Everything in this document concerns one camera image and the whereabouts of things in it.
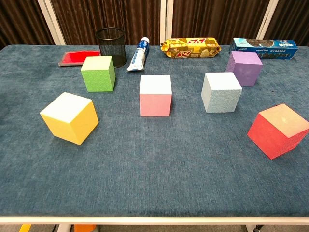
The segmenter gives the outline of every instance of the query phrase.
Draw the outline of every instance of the cookie package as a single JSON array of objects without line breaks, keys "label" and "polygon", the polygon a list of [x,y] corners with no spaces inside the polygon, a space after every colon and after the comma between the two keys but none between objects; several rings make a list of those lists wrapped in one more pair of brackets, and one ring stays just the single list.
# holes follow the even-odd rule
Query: cookie package
[{"label": "cookie package", "polygon": [[214,57],[221,51],[215,38],[174,38],[165,40],[161,50],[171,58]]},{"label": "cookie package", "polygon": [[256,40],[234,38],[232,51],[256,52],[260,59],[292,59],[298,51],[293,40]]}]

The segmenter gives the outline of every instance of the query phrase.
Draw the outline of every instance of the white toothpaste tube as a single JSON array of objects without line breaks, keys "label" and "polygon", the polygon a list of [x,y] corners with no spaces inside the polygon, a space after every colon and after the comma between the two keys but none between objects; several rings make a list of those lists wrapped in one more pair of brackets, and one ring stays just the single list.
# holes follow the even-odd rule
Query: white toothpaste tube
[{"label": "white toothpaste tube", "polygon": [[139,45],[137,45],[137,49],[134,53],[134,56],[131,60],[128,71],[139,71],[144,69],[144,62],[147,56],[147,51],[149,48],[149,39],[147,37],[143,37]]}]

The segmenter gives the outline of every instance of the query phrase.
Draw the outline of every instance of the oreo box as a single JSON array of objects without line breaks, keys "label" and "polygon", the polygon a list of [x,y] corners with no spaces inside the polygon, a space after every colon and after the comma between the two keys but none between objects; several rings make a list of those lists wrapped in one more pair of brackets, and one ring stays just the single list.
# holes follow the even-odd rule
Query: oreo box
[{"label": "oreo box", "polygon": [[256,52],[260,59],[292,59],[298,47],[293,40],[234,38],[231,51]]}]

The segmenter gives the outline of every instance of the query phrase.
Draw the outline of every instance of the red cube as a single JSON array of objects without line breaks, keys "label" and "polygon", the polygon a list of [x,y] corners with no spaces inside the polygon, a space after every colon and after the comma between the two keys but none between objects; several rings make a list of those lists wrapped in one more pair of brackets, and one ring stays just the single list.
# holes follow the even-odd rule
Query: red cube
[{"label": "red cube", "polygon": [[259,112],[248,136],[270,159],[274,159],[294,149],[308,132],[309,122],[281,104]]}]

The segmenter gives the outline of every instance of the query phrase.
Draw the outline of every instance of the brown curtain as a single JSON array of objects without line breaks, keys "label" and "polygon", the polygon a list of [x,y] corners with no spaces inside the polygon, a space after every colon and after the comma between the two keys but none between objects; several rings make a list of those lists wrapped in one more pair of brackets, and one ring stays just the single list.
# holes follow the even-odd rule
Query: brown curtain
[{"label": "brown curtain", "polygon": [[96,45],[95,32],[105,27],[125,31],[125,44],[143,36],[160,42],[160,0],[51,0],[67,45]]},{"label": "brown curtain", "polygon": [[0,49],[10,44],[55,44],[36,0],[0,0]]},{"label": "brown curtain", "polygon": [[264,38],[309,46],[309,0],[280,0]]},{"label": "brown curtain", "polygon": [[269,0],[174,0],[172,37],[256,38]]}]

